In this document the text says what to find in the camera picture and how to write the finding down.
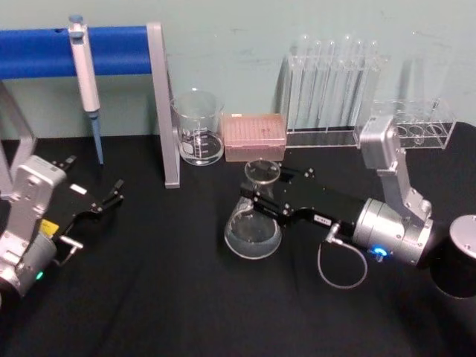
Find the glass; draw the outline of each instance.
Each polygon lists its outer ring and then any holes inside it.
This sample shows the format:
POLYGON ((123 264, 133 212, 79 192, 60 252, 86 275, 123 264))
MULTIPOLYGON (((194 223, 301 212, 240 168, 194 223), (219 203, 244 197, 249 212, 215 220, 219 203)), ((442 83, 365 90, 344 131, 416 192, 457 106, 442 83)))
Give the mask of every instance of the glass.
MULTIPOLYGON (((280 168, 273 161, 256 160, 245 165, 248 184, 254 190, 273 197, 273 183, 280 177, 280 168)), ((237 255, 246 259, 262 259, 273 254, 281 243, 277 222, 253 210, 253 202, 241 197, 225 227, 225 241, 237 255)))
POLYGON ((171 102, 178 116, 180 156, 188 164, 205 166, 223 156, 218 133, 223 104, 207 91, 189 91, 171 102))
POLYGON ((393 115, 400 144, 406 149, 445 149, 456 124, 448 104, 435 100, 374 102, 372 116, 393 115))

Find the pink tip box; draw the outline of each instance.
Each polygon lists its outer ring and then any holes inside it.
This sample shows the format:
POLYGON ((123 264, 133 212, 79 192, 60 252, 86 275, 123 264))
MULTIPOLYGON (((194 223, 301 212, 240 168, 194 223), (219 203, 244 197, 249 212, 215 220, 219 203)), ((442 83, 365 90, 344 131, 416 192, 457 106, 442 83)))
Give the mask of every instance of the pink tip box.
POLYGON ((223 115, 221 125, 226 161, 284 159, 286 129, 281 114, 223 115))

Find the erlenmeyer flask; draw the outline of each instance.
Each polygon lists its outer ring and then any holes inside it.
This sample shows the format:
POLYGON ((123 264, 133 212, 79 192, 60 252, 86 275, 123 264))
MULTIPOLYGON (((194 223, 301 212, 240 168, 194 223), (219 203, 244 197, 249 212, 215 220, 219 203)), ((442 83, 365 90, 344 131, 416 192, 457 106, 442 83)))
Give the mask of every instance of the erlenmeyer flask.
MULTIPOLYGON (((263 195, 273 197, 273 183, 280 177, 280 167, 273 161, 255 160, 245 165, 248 184, 263 195)), ((281 243, 277 222, 253 210, 253 202, 241 197, 225 227, 228 247, 240 257, 262 259, 273 254, 281 243)))

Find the metal stand leg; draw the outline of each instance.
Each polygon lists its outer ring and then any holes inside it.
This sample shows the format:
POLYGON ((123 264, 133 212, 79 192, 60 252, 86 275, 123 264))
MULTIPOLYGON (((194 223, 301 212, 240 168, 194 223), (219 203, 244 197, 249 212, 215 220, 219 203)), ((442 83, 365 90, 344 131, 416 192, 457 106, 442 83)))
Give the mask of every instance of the metal stand leg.
POLYGON ((33 135, 15 99, 2 81, 0 81, 0 108, 5 113, 5 116, 12 121, 20 139, 10 168, 8 167, 3 147, 0 146, 0 196, 6 197, 12 192, 12 182, 15 180, 18 166, 23 164, 33 154, 36 146, 36 137, 33 135))
POLYGON ((161 136, 162 159, 164 160, 165 187, 180 187, 180 154, 177 128, 172 125, 170 112, 170 88, 167 78, 167 58, 161 24, 147 24, 150 67, 157 107, 158 131, 161 136))

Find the blue foam bar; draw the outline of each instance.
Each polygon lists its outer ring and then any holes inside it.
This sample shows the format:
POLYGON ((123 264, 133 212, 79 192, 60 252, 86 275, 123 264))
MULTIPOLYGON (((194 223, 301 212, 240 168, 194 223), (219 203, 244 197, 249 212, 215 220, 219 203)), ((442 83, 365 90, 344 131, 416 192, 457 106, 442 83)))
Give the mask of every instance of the blue foam bar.
MULTIPOLYGON (((89 28, 96 75, 150 74, 145 26, 89 28)), ((76 77, 68 30, 0 30, 0 80, 76 77)))

